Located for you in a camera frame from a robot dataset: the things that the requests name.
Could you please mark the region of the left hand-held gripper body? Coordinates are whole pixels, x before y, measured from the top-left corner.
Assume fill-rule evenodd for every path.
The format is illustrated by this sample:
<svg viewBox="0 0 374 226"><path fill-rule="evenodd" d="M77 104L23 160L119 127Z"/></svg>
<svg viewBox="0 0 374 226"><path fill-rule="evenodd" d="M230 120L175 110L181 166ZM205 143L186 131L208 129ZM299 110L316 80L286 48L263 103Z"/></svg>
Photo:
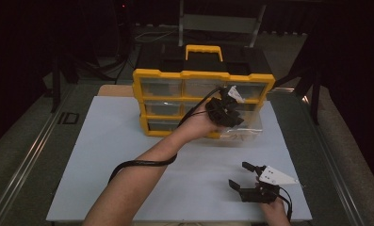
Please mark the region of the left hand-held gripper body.
<svg viewBox="0 0 374 226"><path fill-rule="evenodd" d="M240 113L236 110L240 103L244 102L236 86L220 88L220 98L213 97L206 105L205 109L212 122L223 127L227 127L227 116Z"/></svg>

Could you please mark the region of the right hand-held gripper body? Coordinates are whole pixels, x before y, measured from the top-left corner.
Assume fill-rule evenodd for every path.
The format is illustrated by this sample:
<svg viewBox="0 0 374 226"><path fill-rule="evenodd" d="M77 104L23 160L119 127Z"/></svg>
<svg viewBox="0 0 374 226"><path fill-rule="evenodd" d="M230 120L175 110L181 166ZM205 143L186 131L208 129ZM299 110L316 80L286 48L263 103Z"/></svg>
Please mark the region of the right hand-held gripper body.
<svg viewBox="0 0 374 226"><path fill-rule="evenodd" d="M257 184L254 188L240 188L239 196L243 202L273 202L277 197L286 203L291 203L291 198L280 194L283 185L295 185L299 182L271 166L256 166Z"/></svg>

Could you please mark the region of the clear plastic drawer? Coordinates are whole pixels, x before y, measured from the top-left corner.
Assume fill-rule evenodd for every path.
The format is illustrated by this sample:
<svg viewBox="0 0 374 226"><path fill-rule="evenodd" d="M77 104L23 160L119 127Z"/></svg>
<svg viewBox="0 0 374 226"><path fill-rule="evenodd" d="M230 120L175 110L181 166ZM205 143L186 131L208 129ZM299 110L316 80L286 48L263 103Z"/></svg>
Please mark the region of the clear plastic drawer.
<svg viewBox="0 0 374 226"><path fill-rule="evenodd" d="M258 111L240 111L240 118L244 120L240 125L226 128L220 133L220 139L234 140L234 141L251 141L254 140L263 132L262 121ZM239 135L246 135L246 138L241 138Z"/></svg>

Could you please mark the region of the yellow black organizer cabinet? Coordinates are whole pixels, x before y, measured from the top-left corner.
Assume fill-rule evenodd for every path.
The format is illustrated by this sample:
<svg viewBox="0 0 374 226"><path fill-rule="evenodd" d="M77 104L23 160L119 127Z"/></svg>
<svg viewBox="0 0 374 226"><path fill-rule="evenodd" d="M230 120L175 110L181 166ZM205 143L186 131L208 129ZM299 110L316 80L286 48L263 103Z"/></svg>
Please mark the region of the yellow black organizer cabinet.
<svg viewBox="0 0 374 226"><path fill-rule="evenodd" d="M264 53L255 48L214 45L145 44L139 52L133 72L133 91L140 109L142 78L154 79L219 79L221 81L258 82L266 85L263 106L267 93L272 89L275 78L269 68ZM164 137L166 132L148 132L147 136ZM212 133L220 138L224 130Z"/></svg>

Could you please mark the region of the person's right hand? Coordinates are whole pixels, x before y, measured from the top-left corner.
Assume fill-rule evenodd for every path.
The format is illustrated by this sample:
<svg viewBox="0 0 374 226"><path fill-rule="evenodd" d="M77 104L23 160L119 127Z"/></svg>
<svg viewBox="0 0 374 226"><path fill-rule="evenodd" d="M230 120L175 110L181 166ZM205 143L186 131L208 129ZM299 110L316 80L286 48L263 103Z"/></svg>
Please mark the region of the person's right hand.
<svg viewBox="0 0 374 226"><path fill-rule="evenodd" d="M284 201L279 197L277 197L273 202L260 203L259 206L261 211L263 212L266 222L267 220L276 219L288 220Z"/></svg>

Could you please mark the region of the person's left hand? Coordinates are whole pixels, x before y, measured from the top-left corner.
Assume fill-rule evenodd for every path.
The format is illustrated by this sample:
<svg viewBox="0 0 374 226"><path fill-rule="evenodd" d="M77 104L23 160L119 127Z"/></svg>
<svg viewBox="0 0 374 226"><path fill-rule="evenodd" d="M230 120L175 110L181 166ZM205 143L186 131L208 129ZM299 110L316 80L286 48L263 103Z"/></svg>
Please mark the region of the person's left hand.
<svg viewBox="0 0 374 226"><path fill-rule="evenodd" d="M182 123L179 129L188 140L193 140L222 130L223 126L215 124L210 120L205 109L205 103L203 103Z"/></svg>

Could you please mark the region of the grid of organizer bins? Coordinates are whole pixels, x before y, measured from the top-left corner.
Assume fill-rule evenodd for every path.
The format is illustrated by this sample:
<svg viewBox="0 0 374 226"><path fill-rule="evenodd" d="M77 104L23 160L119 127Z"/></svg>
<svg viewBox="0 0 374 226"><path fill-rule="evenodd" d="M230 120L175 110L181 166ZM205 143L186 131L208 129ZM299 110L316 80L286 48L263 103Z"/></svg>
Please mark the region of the grid of organizer bins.
<svg viewBox="0 0 374 226"><path fill-rule="evenodd" d="M236 110L260 111L264 100L264 83L221 81L219 79L154 79L140 80L141 125L148 132L169 132L203 103L220 98L223 87L236 86L244 99Z"/></svg>

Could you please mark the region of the black stand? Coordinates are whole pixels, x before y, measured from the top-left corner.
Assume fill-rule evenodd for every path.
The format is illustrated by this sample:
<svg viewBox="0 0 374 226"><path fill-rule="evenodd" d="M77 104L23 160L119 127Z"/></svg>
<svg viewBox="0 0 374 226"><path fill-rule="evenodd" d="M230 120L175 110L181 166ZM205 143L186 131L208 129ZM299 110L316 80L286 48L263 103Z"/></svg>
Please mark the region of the black stand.
<svg viewBox="0 0 374 226"><path fill-rule="evenodd" d="M289 82L295 78L299 78L299 82L294 87L293 93L298 97L303 97L307 94L309 89L311 93L310 116L315 124L318 124L318 102L320 91L320 63L317 59L317 45L315 44L316 38L309 34L306 37L304 44L301 47L296 59L294 60L291 69L287 75L278 79L274 88Z"/></svg>
<svg viewBox="0 0 374 226"><path fill-rule="evenodd" d="M68 83L75 84L78 82L74 56L70 54L55 54L52 57L52 113L57 111L61 102L61 75L64 76Z"/></svg>

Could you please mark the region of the wooden board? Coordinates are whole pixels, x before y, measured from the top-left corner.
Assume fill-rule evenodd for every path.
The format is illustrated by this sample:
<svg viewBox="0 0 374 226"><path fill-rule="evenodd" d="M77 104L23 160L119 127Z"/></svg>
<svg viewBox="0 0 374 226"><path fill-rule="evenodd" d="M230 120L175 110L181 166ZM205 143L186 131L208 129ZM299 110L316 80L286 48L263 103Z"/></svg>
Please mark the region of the wooden board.
<svg viewBox="0 0 374 226"><path fill-rule="evenodd" d="M99 88L98 96L114 96L114 97L133 97L134 92L128 85L102 85Z"/></svg>

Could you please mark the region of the white foam board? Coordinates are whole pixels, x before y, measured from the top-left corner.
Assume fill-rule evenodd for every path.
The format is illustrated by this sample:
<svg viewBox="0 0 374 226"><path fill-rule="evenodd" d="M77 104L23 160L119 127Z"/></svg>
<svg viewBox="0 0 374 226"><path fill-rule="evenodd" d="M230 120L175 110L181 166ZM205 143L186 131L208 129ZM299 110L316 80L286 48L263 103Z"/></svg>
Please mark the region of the white foam board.
<svg viewBox="0 0 374 226"><path fill-rule="evenodd" d="M49 221L81 221L120 163L156 144L138 122L138 103L128 97L93 98L47 214ZM242 163L270 166L291 177L297 172L270 103L260 112L264 130L249 141L201 138L188 143L140 207L137 222L260 221L255 203L230 188L252 187L255 176Z"/></svg>

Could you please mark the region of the metal rail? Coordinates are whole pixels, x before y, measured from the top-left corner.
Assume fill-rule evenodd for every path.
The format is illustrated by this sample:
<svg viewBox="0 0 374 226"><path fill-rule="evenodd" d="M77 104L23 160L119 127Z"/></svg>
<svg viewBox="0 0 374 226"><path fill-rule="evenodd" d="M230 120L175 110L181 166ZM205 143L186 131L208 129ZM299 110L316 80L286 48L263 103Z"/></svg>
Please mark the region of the metal rail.
<svg viewBox="0 0 374 226"><path fill-rule="evenodd" d="M356 203L353 200L350 190L333 159L332 150L328 145L326 138L324 137L322 130L318 125L314 123L311 116L311 102L306 96L297 96L301 103L301 107L305 113L306 118L309 121L309 125L314 129L316 138L320 144L320 155L323 157L324 164L328 171L328 174L333 181L333 187L338 195L338 199L344 207L345 213L350 221L351 226L364 226L362 215L357 209Z"/></svg>
<svg viewBox="0 0 374 226"><path fill-rule="evenodd" d="M59 226L46 219L89 104L77 85L56 111L41 97L0 140L0 226Z"/></svg>

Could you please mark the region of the grey metal stand frame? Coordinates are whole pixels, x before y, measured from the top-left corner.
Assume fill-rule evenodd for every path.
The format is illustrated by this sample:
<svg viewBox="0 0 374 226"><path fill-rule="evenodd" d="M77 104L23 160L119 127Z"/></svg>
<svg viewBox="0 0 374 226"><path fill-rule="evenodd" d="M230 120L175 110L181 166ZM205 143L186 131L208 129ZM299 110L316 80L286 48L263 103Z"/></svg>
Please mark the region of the grey metal stand frame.
<svg viewBox="0 0 374 226"><path fill-rule="evenodd" d="M252 18L200 15L185 13L185 0L179 0L178 45L184 44L186 30L199 30L249 34L251 37L249 47L253 48L266 8L266 3L260 4L257 15Z"/></svg>

